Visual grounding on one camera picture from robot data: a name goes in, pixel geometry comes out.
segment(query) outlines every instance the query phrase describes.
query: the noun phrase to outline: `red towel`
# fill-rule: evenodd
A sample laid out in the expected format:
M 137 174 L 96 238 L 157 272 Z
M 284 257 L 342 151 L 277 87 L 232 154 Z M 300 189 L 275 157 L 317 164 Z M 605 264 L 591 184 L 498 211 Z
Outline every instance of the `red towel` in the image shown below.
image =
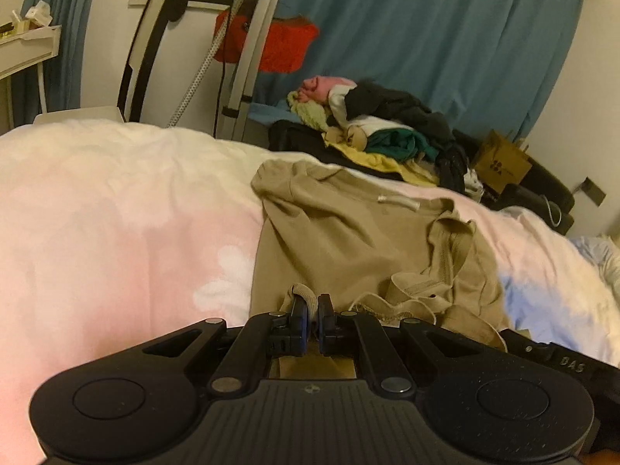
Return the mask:
M 218 15 L 214 35 L 228 17 L 228 11 Z M 226 37 L 226 62 L 236 63 L 246 42 L 247 16 L 237 15 L 232 20 Z M 263 72 L 291 73 L 301 68 L 308 46 L 319 35 L 319 29 L 303 17 L 274 19 L 269 27 L 267 42 L 258 69 Z M 215 59 L 224 59 L 222 43 Z

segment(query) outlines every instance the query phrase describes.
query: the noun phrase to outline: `power outlet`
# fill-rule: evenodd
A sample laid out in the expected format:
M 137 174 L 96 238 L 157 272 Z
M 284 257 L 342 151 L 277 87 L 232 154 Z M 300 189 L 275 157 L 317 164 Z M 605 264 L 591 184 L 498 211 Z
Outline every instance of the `power outlet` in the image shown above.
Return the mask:
M 602 191 L 602 189 L 594 183 L 590 177 L 585 177 L 585 180 L 579 185 L 578 190 L 582 190 L 585 195 L 587 195 L 592 202 L 600 206 L 603 200 L 607 197 L 607 194 Z

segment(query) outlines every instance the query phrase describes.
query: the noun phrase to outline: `teal shirt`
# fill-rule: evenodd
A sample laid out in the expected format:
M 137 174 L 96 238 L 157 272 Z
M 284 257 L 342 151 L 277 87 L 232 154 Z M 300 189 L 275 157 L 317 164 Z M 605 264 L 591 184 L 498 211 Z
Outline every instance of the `teal shirt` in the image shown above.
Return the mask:
M 435 162 L 439 150 L 432 147 L 422 133 L 411 129 L 382 129 L 368 137 L 368 143 L 364 150 L 368 153 L 382 153 L 405 162 L 414 158 L 418 153 L 424 152 L 430 162 Z

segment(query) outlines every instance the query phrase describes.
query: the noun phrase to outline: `paper bag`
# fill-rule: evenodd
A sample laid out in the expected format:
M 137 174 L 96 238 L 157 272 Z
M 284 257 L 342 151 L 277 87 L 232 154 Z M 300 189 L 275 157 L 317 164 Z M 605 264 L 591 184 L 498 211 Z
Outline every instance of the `paper bag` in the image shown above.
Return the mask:
M 475 157 L 478 178 L 501 194 L 509 183 L 520 183 L 532 168 L 528 154 L 501 134 L 491 131 Z

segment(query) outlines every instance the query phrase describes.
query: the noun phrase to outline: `bed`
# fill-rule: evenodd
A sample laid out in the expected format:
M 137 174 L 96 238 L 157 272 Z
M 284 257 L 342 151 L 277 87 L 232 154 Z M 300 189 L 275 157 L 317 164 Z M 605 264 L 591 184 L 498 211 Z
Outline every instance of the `bed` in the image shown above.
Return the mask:
M 249 314 L 263 223 L 249 183 L 306 159 L 189 129 L 111 121 L 24 126 L 0 138 L 0 463 L 43 457 L 30 396 L 46 378 L 201 319 Z M 452 197 L 497 258 L 506 312 L 537 341 L 620 365 L 620 311 L 598 270 L 523 209 Z

